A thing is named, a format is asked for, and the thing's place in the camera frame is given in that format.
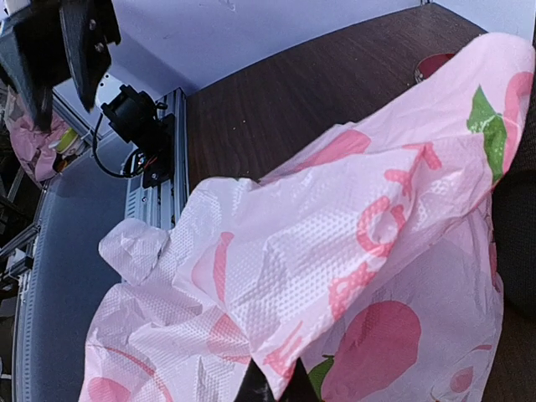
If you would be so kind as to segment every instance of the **green leaf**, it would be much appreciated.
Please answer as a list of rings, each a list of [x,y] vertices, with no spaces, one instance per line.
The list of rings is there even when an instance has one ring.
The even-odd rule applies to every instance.
[[[479,86],[472,97],[472,110],[469,119],[467,119],[467,128],[472,132],[484,132],[484,126],[496,115],[497,113],[487,101],[482,87]]]
[[[484,127],[484,151],[487,163],[493,172],[493,183],[503,176],[504,148],[506,146],[507,132],[504,121],[495,116]]]
[[[475,133],[484,134],[484,151],[487,163],[492,169],[493,183],[503,176],[504,148],[507,131],[503,117],[493,110],[482,87],[478,87],[472,98],[472,110],[467,119],[467,128]]]
[[[309,372],[309,380],[317,394],[318,400],[322,400],[322,383],[326,378],[327,372],[333,366],[333,356],[324,356],[324,358],[327,358],[327,360],[324,360]]]

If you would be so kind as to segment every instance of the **crumpled plastic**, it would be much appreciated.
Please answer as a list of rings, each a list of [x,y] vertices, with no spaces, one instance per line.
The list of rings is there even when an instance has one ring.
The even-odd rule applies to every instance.
[[[201,182],[169,233],[118,224],[100,252],[126,282],[80,401],[232,401],[251,358],[276,398],[302,358],[326,402],[481,400],[503,315],[490,192],[533,69],[530,43],[484,35],[260,183]]]
[[[24,171],[37,183],[53,178],[56,151],[49,147],[69,130],[69,125],[55,112],[50,132],[42,132],[35,125],[23,105],[20,95],[11,90],[4,116],[13,151]]]

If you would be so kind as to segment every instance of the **table surface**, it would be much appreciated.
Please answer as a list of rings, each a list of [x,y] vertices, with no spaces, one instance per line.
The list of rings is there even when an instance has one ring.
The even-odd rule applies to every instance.
[[[429,4],[310,40],[201,90],[188,98],[190,188],[211,176],[264,176],[332,125],[402,94],[424,57],[482,33]]]

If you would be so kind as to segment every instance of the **white wall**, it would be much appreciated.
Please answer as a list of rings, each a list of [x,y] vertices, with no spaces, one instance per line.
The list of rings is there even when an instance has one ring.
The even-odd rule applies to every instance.
[[[187,94],[293,45],[420,0],[114,0],[111,73],[159,97]],[[72,84],[59,92],[81,108]]]
[[[506,32],[532,42],[536,0],[436,0],[488,32]]]

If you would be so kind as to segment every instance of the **wire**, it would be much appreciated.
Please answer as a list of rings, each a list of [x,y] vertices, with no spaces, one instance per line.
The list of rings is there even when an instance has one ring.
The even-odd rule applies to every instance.
[[[139,176],[140,174],[143,173],[143,169],[145,169],[145,167],[143,167],[141,170],[137,170],[135,171],[134,173],[125,173],[125,174],[121,174],[121,173],[115,173],[115,172],[112,172],[111,170],[109,170],[106,166],[104,166],[101,162],[101,160],[99,159],[99,156],[97,155],[97,137],[98,137],[98,134],[99,134],[99,128],[101,127],[101,123],[102,123],[102,119],[104,117],[104,113],[101,113],[100,116],[99,116],[99,120],[97,121],[97,124],[95,126],[95,130],[92,132],[93,134],[93,141],[91,143],[91,149],[93,151],[93,158],[95,159],[95,162],[97,163],[97,166],[100,168],[100,170],[102,170],[104,173],[106,173],[107,175],[109,176],[112,176],[113,178],[134,178],[135,176]],[[139,149],[137,149],[136,151],[134,151],[127,159],[127,163],[128,161],[131,161],[131,159],[134,157],[134,155],[136,153],[139,152]]]

